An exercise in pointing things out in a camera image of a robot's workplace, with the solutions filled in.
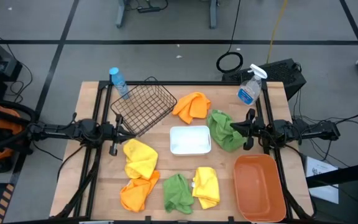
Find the white tray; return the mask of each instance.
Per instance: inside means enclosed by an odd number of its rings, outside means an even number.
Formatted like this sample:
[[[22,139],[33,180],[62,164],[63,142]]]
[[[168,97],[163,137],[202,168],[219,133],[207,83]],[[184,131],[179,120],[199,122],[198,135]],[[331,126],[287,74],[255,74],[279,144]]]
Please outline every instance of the white tray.
[[[207,126],[176,126],[170,130],[170,149],[176,156],[205,155],[211,151]]]

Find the microfiber cloth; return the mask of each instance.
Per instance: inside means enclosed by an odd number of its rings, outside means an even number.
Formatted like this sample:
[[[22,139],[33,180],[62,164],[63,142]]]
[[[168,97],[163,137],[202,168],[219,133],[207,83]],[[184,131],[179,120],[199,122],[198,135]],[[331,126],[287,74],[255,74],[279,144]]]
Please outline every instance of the microfiber cloth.
[[[207,99],[204,93],[194,92],[178,100],[172,114],[190,124],[193,118],[205,118],[208,109],[211,107],[211,101]]]
[[[149,180],[157,164],[157,152],[146,144],[131,139],[124,145],[124,153],[127,156],[125,173],[128,177]]]
[[[175,174],[164,181],[164,207],[167,212],[177,209],[184,214],[191,214],[193,210],[190,205],[194,204],[190,187],[185,177]]]
[[[199,167],[193,178],[193,196],[198,197],[203,209],[216,206],[220,199],[219,184],[216,171],[210,167]]]
[[[149,180],[143,179],[142,177],[131,179],[119,192],[121,205],[126,210],[133,212],[144,210],[146,198],[153,190],[159,178],[160,172],[154,171]]]
[[[247,138],[230,126],[231,123],[231,117],[219,110],[212,110],[206,119],[211,137],[227,152],[235,151],[247,142]]]

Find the plastic bottle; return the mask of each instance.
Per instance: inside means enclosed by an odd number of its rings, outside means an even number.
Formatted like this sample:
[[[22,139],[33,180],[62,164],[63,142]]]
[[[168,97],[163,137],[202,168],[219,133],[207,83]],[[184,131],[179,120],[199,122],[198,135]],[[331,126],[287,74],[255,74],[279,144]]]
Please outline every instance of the plastic bottle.
[[[112,81],[112,83],[114,84],[114,86],[117,88],[120,96],[124,96],[126,93],[128,93],[128,86],[127,83],[125,82],[124,76],[122,75],[122,73],[119,71],[118,68],[113,67],[110,68],[110,80]]]
[[[251,64],[249,73],[253,72],[254,76],[247,81],[244,81],[240,85],[238,92],[238,97],[247,105],[252,105],[258,99],[260,94],[260,89],[262,88],[261,78],[267,78],[267,73],[265,70],[259,68],[258,66]]]

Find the metal wire basket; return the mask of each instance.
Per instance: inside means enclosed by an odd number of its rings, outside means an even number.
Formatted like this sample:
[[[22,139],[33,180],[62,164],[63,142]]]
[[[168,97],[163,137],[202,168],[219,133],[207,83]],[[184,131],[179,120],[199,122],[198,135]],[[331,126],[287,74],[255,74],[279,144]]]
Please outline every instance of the metal wire basket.
[[[176,103],[177,99],[156,78],[148,77],[144,84],[135,86],[110,108],[121,114],[124,126],[139,137],[168,115]]]

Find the orange cloth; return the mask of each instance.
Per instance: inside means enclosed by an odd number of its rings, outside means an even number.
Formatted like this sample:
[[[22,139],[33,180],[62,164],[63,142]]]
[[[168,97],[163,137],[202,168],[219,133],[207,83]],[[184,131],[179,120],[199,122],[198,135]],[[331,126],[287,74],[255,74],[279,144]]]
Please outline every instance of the orange cloth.
[[[144,210],[146,198],[153,190],[159,178],[160,172],[155,170],[149,180],[143,178],[131,179],[119,192],[121,205],[126,210],[133,212]]]
[[[172,114],[179,115],[184,122],[190,124],[193,118],[206,118],[210,107],[211,101],[204,93],[194,92],[180,98]]]

